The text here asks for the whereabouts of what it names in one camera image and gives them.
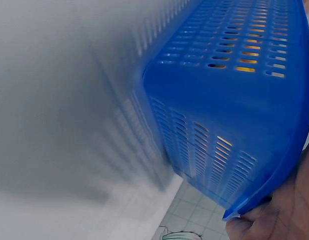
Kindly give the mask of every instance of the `blue plastic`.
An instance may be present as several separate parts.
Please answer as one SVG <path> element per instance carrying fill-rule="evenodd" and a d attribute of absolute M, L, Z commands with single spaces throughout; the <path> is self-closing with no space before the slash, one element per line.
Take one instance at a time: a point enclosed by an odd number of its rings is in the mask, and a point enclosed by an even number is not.
<path fill-rule="evenodd" d="M 301 0 L 204 0 L 143 84 L 173 169 L 243 214 L 277 188 L 309 131 L 309 26 Z"/>

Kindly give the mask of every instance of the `grout line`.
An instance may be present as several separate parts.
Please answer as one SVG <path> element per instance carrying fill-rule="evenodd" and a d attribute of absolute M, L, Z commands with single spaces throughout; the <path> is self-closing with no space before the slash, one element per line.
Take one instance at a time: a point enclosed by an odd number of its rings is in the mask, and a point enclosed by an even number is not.
<path fill-rule="evenodd" d="M 197 204 L 194 204 L 194 209 L 193 209 L 193 211 L 192 211 L 192 213 L 191 213 L 191 215 L 190 215 L 190 217 L 189 217 L 189 219 L 188 219 L 188 222 L 187 222 L 187 224 L 185 225 L 185 227 L 187 227 L 187 225 L 188 225 L 189 223 L 196 224 L 196 225 L 200 226 L 199 224 L 190 221 L 190 219 L 191 219 L 191 217 L 193 216 L 193 214 L 195 213 L 196 208 L 198 207 L 198 203 L 200 202 L 200 200 L 201 200 L 202 197 L 203 197 L 203 194 L 201 194 L 201 196 L 200 196 L 200 198 L 199 198 Z"/>
<path fill-rule="evenodd" d="M 204 226 L 202 226 L 202 225 L 199 225 L 198 223 L 195 223 L 195 222 L 193 222 L 193 221 L 187 220 L 186 218 L 180 217 L 180 216 L 178 216 L 178 215 L 176 215 L 176 214 L 173 214 L 173 213 L 172 213 L 171 215 L 173 215 L 173 216 L 175 216 L 175 217 L 178 217 L 178 218 L 180 218 L 180 219 L 182 219 L 182 220 L 186 220 L 186 221 L 188 221 L 189 223 L 192 223 L 192 224 L 198 225 L 198 226 L 200 226 L 200 227 L 203 227 L 204 229 L 208 229 L 208 230 L 211 230 L 211 231 L 213 231 L 213 232 L 215 232 L 215 233 L 217 233 L 217 234 L 221 234 L 221 235 L 222 235 L 222 232 L 216 231 L 215 229 L 212 229 L 212 228 L 209 228 L 209 227 L 204 227 Z"/>
<path fill-rule="evenodd" d="M 177 198 L 177 199 L 179 199 L 180 201 L 183 201 L 183 202 L 185 202 L 185 203 L 188 203 L 188 204 L 196 205 L 195 203 L 190 202 L 190 201 L 186 201 L 186 200 L 183 200 L 183 199 L 180 199 L 180 198 Z M 222 214 L 219 214 L 218 212 L 215 212 L 215 209 L 214 209 L 214 210 L 211 210 L 211 209 L 205 208 L 205 207 L 200 206 L 200 205 L 197 205 L 197 207 L 198 207 L 198 208 L 201 208 L 201 209 L 204 209 L 204 210 L 207 210 L 207 211 L 209 211 L 209 212 L 211 212 L 211 213 L 218 214 L 219 216 L 223 216 Z"/>

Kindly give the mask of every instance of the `ventilation hole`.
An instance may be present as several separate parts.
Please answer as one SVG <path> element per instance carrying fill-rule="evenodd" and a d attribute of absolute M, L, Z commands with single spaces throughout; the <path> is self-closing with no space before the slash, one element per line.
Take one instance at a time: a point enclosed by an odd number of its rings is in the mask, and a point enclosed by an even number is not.
<path fill-rule="evenodd" d="M 277 40 L 277 41 L 283 41 L 283 42 L 286 42 L 286 41 L 287 41 L 287 39 L 286 39 L 286 38 L 282 38 L 282 37 L 275 37 L 275 36 L 273 36 L 273 37 L 272 37 L 272 39 L 273 39 L 273 40 Z"/>
<path fill-rule="evenodd" d="M 269 58 L 271 58 L 271 59 L 276 59 L 276 60 L 280 60 L 280 61 L 286 61 L 286 60 L 287 60 L 285 57 L 273 56 L 273 55 L 270 55 Z"/>
<path fill-rule="evenodd" d="M 193 36 L 176 36 L 177 39 L 192 39 Z"/>
<path fill-rule="evenodd" d="M 247 55 L 247 56 L 259 56 L 259 53 L 256 53 L 256 52 L 249 52 L 249 51 L 243 51 L 242 52 L 243 55 Z"/>
<path fill-rule="evenodd" d="M 239 62 L 241 63 L 247 63 L 247 64 L 256 64 L 256 60 L 250 60 L 250 59 L 240 59 Z"/>
<path fill-rule="evenodd" d="M 164 57 L 177 58 L 177 57 L 180 56 L 180 54 L 177 54 L 177 53 L 165 53 L 163 56 L 164 56 Z"/>
<path fill-rule="evenodd" d="M 224 142 L 225 144 L 229 145 L 230 147 L 232 147 L 233 145 L 228 142 L 227 140 L 225 140 L 224 138 L 222 138 L 221 136 L 217 136 L 217 139 L 219 139 L 220 141 Z"/>
<path fill-rule="evenodd" d="M 222 163 L 224 163 L 224 164 L 227 163 L 224 159 L 220 158 L 220 157 L 217 156 L 217 155 L 215 155 L 214 158 L 216 158 L 217 160 L 219 160 L 219 161 L 221 162 L 221 163 L 220 163 L 220 162 L 218 162 L 218 161 L 215 161 L 214 163 L 218 163 L 218 164 L 220 164 L 221 166 L 225 167 L 225 165 L 222 164 Z"/>
<path fill-rule="evenodd" d="M 275 21 L 274 24 L 281 25 L 281 26 L 288 26 L 288 24 L 286 24 L 284 22 L 278 22 L 278 21 Z"/>
<path fill-rule="evenodd" d="M 278 78 L 284 78 L 285 75 L 283 73 L 275 72 L 275 71 L 266 71 L 265 72 L 267 75 L 273 76 L 273 77 L 278 77 Z"/>
<path fill-rule="evenodd" d="M 235 69 L 238 70 L 238 71 L 241 71 L 241 72 L 249 72 L 249 73 L 255 72 L 255 69 L 250 68 L 250 67 L 237 66 Z"/>
<path fill-rule="evenodd" d="M 207 45 L 210 45 L 210 42 L 195 41 L 195 42 L 193 43 L 193 45 L 197 45 L 197 46 L 207 46 Z"/>
<path fill-rule="evenodd" d="M 188 41 L 173 41 L 172 44 L 176 44 L 176 45 L 186 45 L 188 44 Z"/>
<path fill-rule="evenodd" d="M 276 35 L 281 35 L 281 36 L 288 36 L 287 33 L 284 33 L 284 32 L 280 32 L 280 31 L 274 31 L 272 32 L 273 34 L 276 34 Z"/>
<path fill-rule="evenodd" d="M 181 133 L 181 134 L 183 134 L 183 135 L 187 135 L 187 133 L 186 133 L 184 130 L 182 130 L 180 127 L 176 126 L 175 128 L 176 128 L 176 130 L 177 130 L 179 133 Z"/>
<path fill-rule="evenodd" d="M 187 130 L 186 127 L 178 122 L 175 123 L 176 126 L 178 126 L 179 128 L 183 129 L 183 130 Z"/>
<path fill-rule="evenodd" d="M 264 28 L 264 27 L 266 27 L 266 25 L 263 25 L 263 24 L 251 24 L 251 26 L 253 26 L 253 27 L 259 27 L 259 28 Z"/>
<path fill-rule="evenodd" d="M 158 64 L 174 64 L 175 61 L 168 61 L 168 60 L 159 60 Z"/>
<path fill-rule="evenodd" d="M 225 155 L 229 156 L 229 153 L 227 153 L 225 150 L 223 150 L 222 148 L 220 147 L 216 147 L 216 149 L 218 149 L 220 152 L 224 153 Z"/>
<path fill-rule="evenodd" d="M 194 130 L 195 130 L 197 133 L 201 134 L 203 137 L 205 137 L 205 138 L 208 137 L 207 134 L 205 134 L 204 132 L 200 131 L 199 129 L 195 128 Z"/>
<path fill-rule="evenodd" d="M 225 34 L 238 35 L 238 32 L 235 31 L 226 31 Z"/>
<path fill-rule="evenodd" d="M 189 51 L 191 52 L 197 52 L 197 53 L 205 53 L 208 51 L 207 48 L 200 48 L 200 47 L 190 47 Z"/>
<path fill-rule="evenodd" d="M 272 52 L 279 53 L 279 54 L 287 54 L 287 51 L 279 50 L 279 49 L 273 49 L 273 48 L 271 48 L 271 51 L 272 51 Z"/>
<path fill-rule="evenodd" d="M 228 160 L 228 158 L 226 158 L 224 155 L 222 155 L 220 152 L 218 152 L 218 151 L 215 151 L 214 152 L 215 154 L 217 154 L 218 156 L 216 156 L 216 157 L 221 157 L 221 158 L 219 158 L 219 160 L 222 162 L 222 163 L 226 163 L 226 160 Z"/>
<path fill-rule="evenodd" d="M 253 45 L 245 45 L 244 47 L 247 49 L 257 49 L 257 50 L 261 49 L 260 46 L 253 46 Z"/>
<path fill-rule="evenodd" d="M 206 151 L 206 149 L 202 146 L 199 146 L 197 143 L 194 144 L 197 148 L 201 149 L 202 151 Z"/>
<path fill-rule="evenodd" d="M 202 136 L 198 135 L 198 134 L 194 134 L 197 138 L 199 138 L 200 140 L 207 142 L 207 140 L 205 138 L 203 138 Z"/>
<path fill-rule="evenodd" d="M 234 25 L 243 25 L 243 22 L 230 22 L 230 24 L 234 24 Z"/>
<path fill-rule="evenodd" d="M 198 139 L 194 139 L 197 143 L 201 144 L 203 147 L 207 147 L 207 144 L 205 144 L 202 141 L 199 141 Z"/>
<path fill-rule="evenodd" d="M 229 60 L 229 57 L 225 57 L 225 56 L 213 56 L 212 59 L 217 59 L 217 60 Z"/>
<path fill-rule="evenodd" d="M 167 48 L 168 50 L 175 50 L 175 51 L 183 51 L 183 47 L 175 47 L 175 46 L 170 46 Z"/>
<path fill-rule="evenodd" d="M 215 167 L 217 167 L 218 169 L 220 169 L 221 171 L 223 171 L 224 169 L 221 167 L 221 166 L 219 166 L 219 165 L 217 165 L 217 164 L 215 164 L 215 163 L 213 163 L 213 165 L 215 166 Z"/>
<path fill-rule="evenodd" d="M 232 53 L 233 51 L 231 51 L 231 50 L 224 50 L 224 49 L 217 49 L 217 50 L 215 50 L 216 52 L 218 52 L 218 53 L 226 53 L 226 54 L 230 54 L 230 53 Z"/>
<path fill-rule="evenodd" d="M 270 66 L 272 66 L 274 68 L 279 68 L 279 69 L 286 69 L 285 65 L 278 64 L 278 63 L 270 63 Z"/>
<path fill-rule="evenodd" d="M 177 121 L 177 122 L 180 122 L 181 124 L 185 125 L 186 122 L 178 117 L 174 117 L 174 120 Z"/>
<path fill-rule="evenodd" d="M 241 30 L 242 28 L 237 26 L 228 26 L 227 29 Z"/>
<path fill-rule="evenodd" d="M 247 39 L 246 41 L 249 43 L 262 44 L 262 41 L 255 40 L 255 39 Z"/>
<path fill-rule="evenodd" d="M 206 40 L 211 40 L 211 39 L 213 39 L 214 37 L 213 36 L 197 36 L 196 37 L 196 39 L 198 39 L 198 40 L 204 40 L 204 41 L 206 41 Z"/>
<path fill-rule="evenodd" d="M 203 55 L 194 55 L 194 54 L 186 54 L 184 57 L 186 59 L 196 59 L 196 60 L 204 58 Z"/>
<path fill-rule="evenodd" d="M 235 45 L 233 43 L 219 43 L 221 46 L 227 46 L 227 47 L 234 47 Z"/>
<path fill-rule="evenodd" d="M 277 43 L 277 42 L 271 42 L 271 45 L 277 46 L 277 47 L 282 47 L 282 48 L 286 48 L 287 47 L 287 45 L 281 44 L 281 43 Z"/>
<path fill-rule="evenodd" d="M 208 64 L 208 67 L 217 68 L 217 69 L 224 69 L 226 67 L 226 65 L 210 63 L 210 64 Z"/>
<path fill-rule="evenodd" d="M 258 28 L 251 28 L 250 31 L 252 31 L 252 32 L 263 33 L 265 30 L 263 30 L 263 29 L 258 29 Z"/>
<path fill-rule="evenodd" d="M 187 67 L 198 67 L 200 65 L 200 63 L 191 62 L 191 61 L 182 61 L 182 62 L 180 62 L 180 65 L 187 66 Z"/>
<path fill-rule="evenodd" d="M 200 123 L 198 123 L 196 121 L 194 122 L 194 125 L 196 125 L 200 129 L 204 130 L 205 132 L 209 132 L 209 130 L 207 128 L 205 128 L 204 126 L 202 126 Z"/>
<path fill-rule="evenodd" d="M 280 17 L 275 17 L 274 20 L 276 21 L 280 21 L 280 22 L 284 22 L 284 23 L 287 23 L 288 20 L 287 19 L 284 19 L 284 18 L 280 18 Z"/>
<path fill-rule="evenodd" d="M 265 23 L 266 22 L 265 20 L 258 20 L 258 19 L 254 19 L 253 21 L 257 22 L 257 23 Z"/>
<path fill-rule="evenodd" d="M 280 26 L 274 26 L 274 29 L 282 30 L 282 31 L 288 31 L 288 28 L 280 27 Z"/>
<path fill-rule="evenodd" d="M 257 38 L 262 38 L 263 36 L 260 34 L 255 34 L 255 33 L 249 33 L 248 34 L 249 37 L 257 37 Z"/>
<path fill-rule="evenodd" d="M 222 37 L 222 39 L 224 39 L 224 40 L 232 40 L 232 41 L 237 41 L 238 40 L 238 38 L 236 38 L 236 37 Z"/>
<path fill-rule="evenodd" d="M 184 30 L 184 31 L 180 31 L 180 33 L 181 34 L 195 34 L 196 31 L 186 31 L 186 30 Z"/>

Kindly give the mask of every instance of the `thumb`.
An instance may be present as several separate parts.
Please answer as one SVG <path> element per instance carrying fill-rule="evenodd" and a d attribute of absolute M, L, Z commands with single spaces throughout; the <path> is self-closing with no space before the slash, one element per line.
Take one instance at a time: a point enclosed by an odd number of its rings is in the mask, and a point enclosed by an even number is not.
<path fill-rule="evenodd" d="M 244 240 L 252 225 L 253 223 L 249 220 L 234 217 L 226 223 L 225 230 L 230 240 Z"/>

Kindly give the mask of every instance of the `finger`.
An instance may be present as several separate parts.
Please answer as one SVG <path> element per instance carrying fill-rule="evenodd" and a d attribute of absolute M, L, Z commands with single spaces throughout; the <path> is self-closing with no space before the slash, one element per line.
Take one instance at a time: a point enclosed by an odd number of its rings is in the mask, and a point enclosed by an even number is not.
<path fill-rule="evenodd" d="M 225 230 L 230 240 L 243 240 L 252 224 L 251 221 L 234 217 L 226 223 Z"/>
<path fill-rule="evenodd" d="M 247 213 L 241 215 L 242 219 L 254 222 L 255 220 L 257 220 L 258 218 L 261 218 L 263 215 L 266 215 L 268 213 L 272 212 L 271 211 L 271 207 L 270 207 L 270 203 L 264 203 L 261 204 L 257 207 L 255 207 L 254 209 L 248 211 Z"/>

